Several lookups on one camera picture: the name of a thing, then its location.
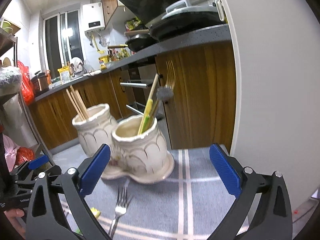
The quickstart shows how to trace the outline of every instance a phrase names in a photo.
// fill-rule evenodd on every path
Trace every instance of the table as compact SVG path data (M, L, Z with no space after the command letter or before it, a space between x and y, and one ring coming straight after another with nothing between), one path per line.
M164 181L142 185L127 177L100 179L93 193L85 198L90 208L101 211L98 221L108 231L114 217L118 186L127 185L133 200L118 223L115 240L207 239L228 212L235 198L228 194L211 164L209 148L172 150L171 153L175 167ZM74 165L77 167L85 157L80 155ZM63 172L72 167L65 158L55 162ZM64 195L60 199L64 210L70 213ZM76 230L71 213L68 221ZM248 219L240 232L247 228Z

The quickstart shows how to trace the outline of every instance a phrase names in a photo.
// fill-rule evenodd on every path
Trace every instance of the window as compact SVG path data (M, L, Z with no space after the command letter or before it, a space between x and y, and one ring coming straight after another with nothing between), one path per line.
M44 20L44 55L51 78L59 77L58 69L74 57L84 61L80 31L79 10L57 14Z

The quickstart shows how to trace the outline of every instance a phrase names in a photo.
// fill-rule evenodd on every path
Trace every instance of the oven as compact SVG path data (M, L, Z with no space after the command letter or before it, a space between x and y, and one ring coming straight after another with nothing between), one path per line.
M122 68L120 85L125 89L129 102L126 106L132 111L132 114L143 114L156 73L157 69L155 64ZM153 94L153 101L156 101L157 99L156 91L158 88L159 82L156 85L155 93ZM167 142L168 150L171 150L163 104L159 104L156 118L158 120L159 129Z

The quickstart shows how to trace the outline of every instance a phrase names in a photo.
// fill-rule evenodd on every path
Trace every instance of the ceramic saucer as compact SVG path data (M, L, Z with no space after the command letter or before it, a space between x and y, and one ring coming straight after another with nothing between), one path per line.
M142 174L142 175L133 175L131 173L123 171L119 166L107 165L106 169L101 175L102 179L116 179L123 176L129 176L134 179L136 182L141 184L153 184L160 182L167 178L174 168L174 159L171 153L167 152L167 157L164 160L163 167L154 174Z

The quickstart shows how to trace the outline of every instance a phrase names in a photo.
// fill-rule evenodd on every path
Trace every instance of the pink cloth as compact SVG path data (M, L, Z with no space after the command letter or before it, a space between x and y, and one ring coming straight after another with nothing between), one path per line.
M17 151L20 148L14 141L12 141L8 136L3 134L3 143L5 149L5 160L9 171L13 170L13 167L16 163Z

